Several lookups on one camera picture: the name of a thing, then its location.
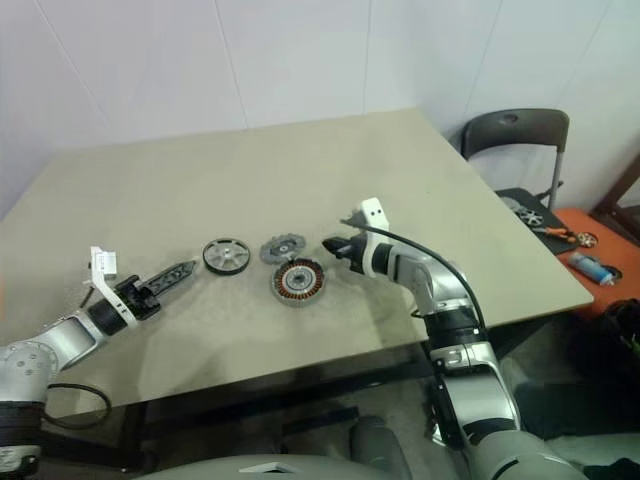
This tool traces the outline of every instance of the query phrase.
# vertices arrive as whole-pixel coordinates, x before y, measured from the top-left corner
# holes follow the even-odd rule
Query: cable
[[[89,302],[89,299],[91,298],[91,295],[93,295],[94,291],[95,291],[95,288],[93,286],[89,287],[89,291],[87,292],[87,294],[82,299],[82,302],[80,302],[80,308],[84,308],[87,305],[87,303]]]
[[[471,289],[471,286],[465,280],[465,278],[460,274],[460,272],[458,272],[458,270],[456,270],[456,268],[453,265],[451,265],[448,261],[446,261],[444,258],[442,258],[441,255],[439,255],[438,253],[434,252],[430,248],[424,247],[424,246],[420,245],[419,243],[416,243],[416,242],[414,242],[412,240],[409,240],[408,238],[402,237],[402,236],[397,235],[395,233],[387,232],[386,230],[381,230],[379,228],[370,227],[369,225],[361,225],[359,223],[352,222],[351,220],[340,220],[340,223],[343,223],[345,225],[349,225],[350,227],[353,227],[353,228],[358,228],[360,230],[366,230],[367,232],[377,233],[379,235],[383,235],[383,236],[391,238],[393,240],[397,240],[398,242],[402,242],[405,245],[409,245],[410,247],[413,247],[413,248],[415,248],[417,250],[420,250],[422,253],[426,253],[427,255],[435,258],[447,270],[449,270],[453,274],[453,276],[456,277],[458,279],[458,281],[462,284],[462,286],[466,290],[467,294],[469,295],[469,298],[471,299],[471,303],[473,303],[473,308],[475,309],[476,314],[478,315],[478,323],[480,324],[480,326],[484,330],[487,329],[487,326],[484,323],[484,315],[482,315],[482,310],[480,309],[480,303],[478,302],[478,299],[477,299],[475,293],[473,293],[473,290]]]
[[[81,423],[81,424],[67,423],[63,420],[60,420],[59,418],[53,418],[47,412],[44,412],[42,415],[43,418],[47,422],[49,422],[51,425],[55,425],[56,427],[64,428],[66,430],[86,430],[88,428],[97,427],[98,425],[102,425],[104,422],[107,421],[107,419],[109,418],[113,410],[113,407],[111,406],[111,400],[109,400],[109,397],[107,396],[107,394],[101,390],[98,390],[97,388],[89,387],[87,385],[81,385],[79,383],[52,383],[51,385],[49,385],[48,388],[49,389],[66,388],[69,390],[84,390],[85,392],[93,393],[94,395],[100,397],[100,399],[104,402],[104,406],[105,406],[105,413],[100,418],[98,418],[97,420],[93,420],[91,422]]]

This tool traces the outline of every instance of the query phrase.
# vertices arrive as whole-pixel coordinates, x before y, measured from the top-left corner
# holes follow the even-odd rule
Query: black wheel
[[[250,259],[249,247],[235,238],[219,238],[202,251],[207,270],[216,275],[237,275],[247,268]]]

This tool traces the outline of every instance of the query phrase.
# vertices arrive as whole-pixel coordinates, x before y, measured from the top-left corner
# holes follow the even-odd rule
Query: black chair
[[[522,188],[497,191],[500,197],[510,197],[529,210],[543,217],[543,225],[563,227],[563,223],[553,213],[560,181],[562,157],[569,132],[569,116],[560,110],[547,108],[517,108],[486,113],[470,120],[462,130],[460,153],[469,160],[476,153],[500,145],[533,144],[556,147],[556,161],[551,187],[542,193],[532,195]],[[541,200],[549,197],[548,207]],[[575,248],[562,240],[540,236],[549,249],[562,253]]]

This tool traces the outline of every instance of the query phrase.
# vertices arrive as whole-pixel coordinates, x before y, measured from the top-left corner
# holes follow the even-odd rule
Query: table
[[[391,229],[466,273],[489,327],[592,301],[417,110],[67,151],[2,222],[3,342],[73,312],[86,292],[89,247],[118,253],[119,275],[142,278],[235,237],[247,270],[200,266],[163,311],[64,372],[125,405],[295,369],[426,338],[410,296],[349,272],[322,239],[355,232],[338,220],[377,196]],[[293,232],[328,278],[324,297],[277,302],[260,246]],[[52,399],[54,415],[97,408]]]

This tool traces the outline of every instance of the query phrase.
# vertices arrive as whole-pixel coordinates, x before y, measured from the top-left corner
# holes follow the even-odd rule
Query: chair backrest
[[[568,132],[569,116],[561,110],[501,110],[480,115],[465,125],[460,153],[468,160],[481,150],[514,143],[555,145],[557,152],[563,153]]]

